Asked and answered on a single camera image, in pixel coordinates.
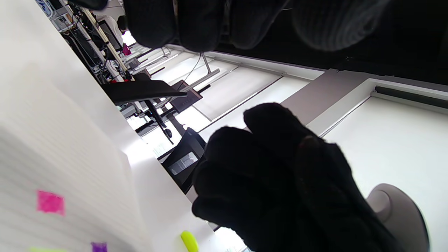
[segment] wall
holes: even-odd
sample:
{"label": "wall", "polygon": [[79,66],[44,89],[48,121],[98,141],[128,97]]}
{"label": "wall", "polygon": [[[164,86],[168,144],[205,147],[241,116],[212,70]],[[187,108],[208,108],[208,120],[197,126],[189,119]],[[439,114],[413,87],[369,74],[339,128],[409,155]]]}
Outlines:
{"label": "wall", "polygon": [[431,251],[448,250],[447,129],[447,115],[371,97],[325,136],[341,147],[365,197],[388,183],[415,201]]}

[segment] black glove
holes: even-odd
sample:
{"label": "black glove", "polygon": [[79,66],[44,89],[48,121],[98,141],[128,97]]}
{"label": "black glove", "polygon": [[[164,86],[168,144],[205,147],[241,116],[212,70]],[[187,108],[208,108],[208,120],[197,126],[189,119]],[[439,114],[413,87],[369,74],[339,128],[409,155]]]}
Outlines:
{"label": "black glove", "polygon": [[[98,9],[107,0],[70,0]],[[237,48],[255,47],[289,0],[124,0],[135,40],[159,48],[179,38],[182,46],[212,51],[222,33]],[[291,0],[293,23],[310,47],[336,51],[371,34],[391,0]]]}
{"label": "black glove", "polygon": [[228,227],[257,252],[401,252],[363,199],[340,149],[279,104],[225,127],[197,166],[193,213]]}

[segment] glove finger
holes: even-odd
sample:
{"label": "glove finger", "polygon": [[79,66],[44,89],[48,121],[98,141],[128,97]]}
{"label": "glove finger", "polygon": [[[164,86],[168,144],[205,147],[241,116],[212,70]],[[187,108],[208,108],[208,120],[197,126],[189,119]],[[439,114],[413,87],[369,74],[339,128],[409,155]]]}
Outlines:
{"label": "glove finger", "polygon": [[281,192],[281,196],[293,184],[291,172],[278,165],[278,161],[246,130],[231,127],[217,130],[210,137],[204,156],[235,174]]}
{"label": "glove finger", "polygon": [[224,18],[224,0],[178,0],[182,46],[194,52],[218,46]]}
{"label": "glove finger", "polygon": [[198,197],[194,200],[191,210],[196,217],[228,228],[250,221],[250,213],[243,212],[234,203],[220,199]]}
{"label": "glove finger", "polygon": [[124,0],[128,28],[134,39],[149,48],[159,48],[177,33],[171,0]]}
{"label": "glove finger", "polygon": [[254,208],[253,214],[260,213],[263,195],[269,195],[265,188],[209,161],[203,162],[195,169],[193,185],[198,196],[236,205],[250,203]]}
{"label": "glove finger", "polygon": [[289,167],[294,166],[296,149],[302,139],[315,136],[278,103],[264,103],[246,110],[244,122],[257,141]]}
{"label": "glove finger", "polygon": [[266,35],[288,0],[236,0],[231,3],[230,37],[240,49],[252,49]]}
{"label": "glove finger", "polygon": [[337,51],[373,33],[390,0],[297,0],[293,24],[310,47]]}
{"label": "glove finger", "polygon": [[326,237],[341,251],[380,251],[372,230],[355,211],[353,202],[328,176],[334,161],[313,136],[301,142],[294,169],[296,186],[305,206]]}

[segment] office desk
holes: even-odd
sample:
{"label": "office desk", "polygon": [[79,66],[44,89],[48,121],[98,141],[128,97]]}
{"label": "office desk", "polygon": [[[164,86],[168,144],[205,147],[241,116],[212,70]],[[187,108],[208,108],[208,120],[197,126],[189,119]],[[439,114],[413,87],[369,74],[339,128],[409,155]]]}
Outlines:
{"label": "office desk", "polygon": [[[4,34],[0,45],[7,48],[2,56],[9,59],[3,61],[0,68],[2,81],[14,82],[14,76],[28,74],[24,72],[27,67],[37,68],[44,80],[72,100],[111,143],[127,155],[124,164],[128,165],[135,180],[140,212],[150,231],[148,239],[152,240],[154,251],[186,251],[180,239],[183,230],[196,235],[201,251],[225,251],[207,223],[192,215],[189,200],[150,155],[146,144],[131,129],[39,6],[29,0],[7,1],[0,12],[0,32]],[[39,109],[48,108],[32,109],[38,113]]]}

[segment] black monitor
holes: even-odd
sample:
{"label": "black monitor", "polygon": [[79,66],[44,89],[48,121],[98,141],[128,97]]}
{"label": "black monitor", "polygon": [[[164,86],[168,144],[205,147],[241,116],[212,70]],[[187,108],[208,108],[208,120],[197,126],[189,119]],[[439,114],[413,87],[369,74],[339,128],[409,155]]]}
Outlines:
{"label": "black monitor", "polygon": [[193,185],[193,170],[201,162],[205,141],[193,129],[188,128],[179,144],[163,161],[162,166],[184,193]]}
{"label": "black monitor", "polygon": [[[176,84],[172,85],[171,87],[176,90],[181,90],[184,87],[188,87],[188,84],[185,81],[180,80]],[[176,110],[176,112],[180,113],[180,112],[186,110],[187,108],[189,108],[191,105],[193,105],[195,102],[197,102],[200,99],[202,99],[202,95],[200,95],[198,92],[196,92],[196,90],[190,89],[189,91],[187,91],[187,96],[178,97],[178,98],[170,101],[170,103],[173,106],[173,108]]]}
{"label": "black monitor", "polygon": [[112,29],[109,27],[109,25],[106,23],[106,21],[105,20],[100,21],[99,26],[106,34],[106,37],[108,38],[109,42],[111,43],[111,45],[113,46],[115,51],[117,51],[117,52],[123,51],[123,45],[118,42]]}

